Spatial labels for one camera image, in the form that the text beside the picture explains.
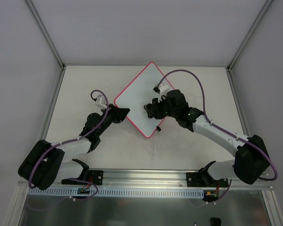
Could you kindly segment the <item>pink framed whiteboard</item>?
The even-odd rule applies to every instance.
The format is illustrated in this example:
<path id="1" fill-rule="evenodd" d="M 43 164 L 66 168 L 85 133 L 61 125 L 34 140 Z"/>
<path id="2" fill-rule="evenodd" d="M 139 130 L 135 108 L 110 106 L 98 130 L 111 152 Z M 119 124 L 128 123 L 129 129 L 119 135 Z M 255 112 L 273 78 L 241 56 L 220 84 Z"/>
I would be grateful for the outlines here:
<path id="1" fill-rule="evenodd" d="M 164 75 L 154 62 L 149 63 L 115 98 L 114 105 L 119 108 L 129 108 L 127 119 L 143 134 L 150 138 L 162 120 L 149 119 L 144 105 L 151 103 L 153 98 L 163 96 L 156 93 L 153 88 L 160 83 Z M 169 86 L 169 91 L 174 87 L 164 79 L 162 82 Z"/>

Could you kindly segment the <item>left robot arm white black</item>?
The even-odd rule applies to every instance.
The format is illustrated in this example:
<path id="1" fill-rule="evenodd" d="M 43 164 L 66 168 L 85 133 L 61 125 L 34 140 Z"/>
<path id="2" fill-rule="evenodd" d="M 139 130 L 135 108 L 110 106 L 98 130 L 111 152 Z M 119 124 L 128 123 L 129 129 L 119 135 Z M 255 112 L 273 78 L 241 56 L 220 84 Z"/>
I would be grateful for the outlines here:
<path id="1" fill-rule="evenodd" d="M 94 151 L 100 136 L 113 123 L 121 123 L 130 109 L 109 104 L 102 114 L 87 116 L 83 130 L 77 138 L 57 143 L 39 140 L 18 168 L 20 177 L 30 182 L 32 188 L 45 190 L 55 182 L 83 184 L 90 176 L 89 166 L 76 159 L 80 154 Z"/>

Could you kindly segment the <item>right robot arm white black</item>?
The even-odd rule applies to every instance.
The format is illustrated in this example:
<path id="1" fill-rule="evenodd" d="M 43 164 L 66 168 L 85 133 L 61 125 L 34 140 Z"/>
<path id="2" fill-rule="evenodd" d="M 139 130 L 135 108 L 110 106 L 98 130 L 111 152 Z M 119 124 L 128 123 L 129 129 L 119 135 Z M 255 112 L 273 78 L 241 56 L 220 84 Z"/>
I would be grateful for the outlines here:
<path id="1" fill-rule="evenodd" d="M 207 186 L 213 186 L 221 179 L 233 178 L 252 185 L 271 166 L 261 137 L 239 135 L 214 124 L 202 110 L 190 107 L 179 90 L 154 98 L 144 109 L 150 119 L 174 118 L 181 127 L 205 136 L 234 157 L 230 161 L 211 161 L 200 169 L 200 178 Z"/>

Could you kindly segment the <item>black bone-shaped eraser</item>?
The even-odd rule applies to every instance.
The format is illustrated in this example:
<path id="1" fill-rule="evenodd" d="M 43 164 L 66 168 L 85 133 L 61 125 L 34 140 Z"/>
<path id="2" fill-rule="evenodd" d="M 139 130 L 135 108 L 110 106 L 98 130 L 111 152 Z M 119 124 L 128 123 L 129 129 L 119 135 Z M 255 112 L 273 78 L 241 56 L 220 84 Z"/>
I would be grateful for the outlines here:
<path id="1" fill-rule="evenodd" d="M 146 111 L 146 113 L 147 113 L 147 117 L 148 117 L 149 119 L 153 118 L 152 113 L 151 113 L 152 104 L 146 104 L 146 105 L 144 105 L 144 109 L 145 109 L 145 111 Z"/>

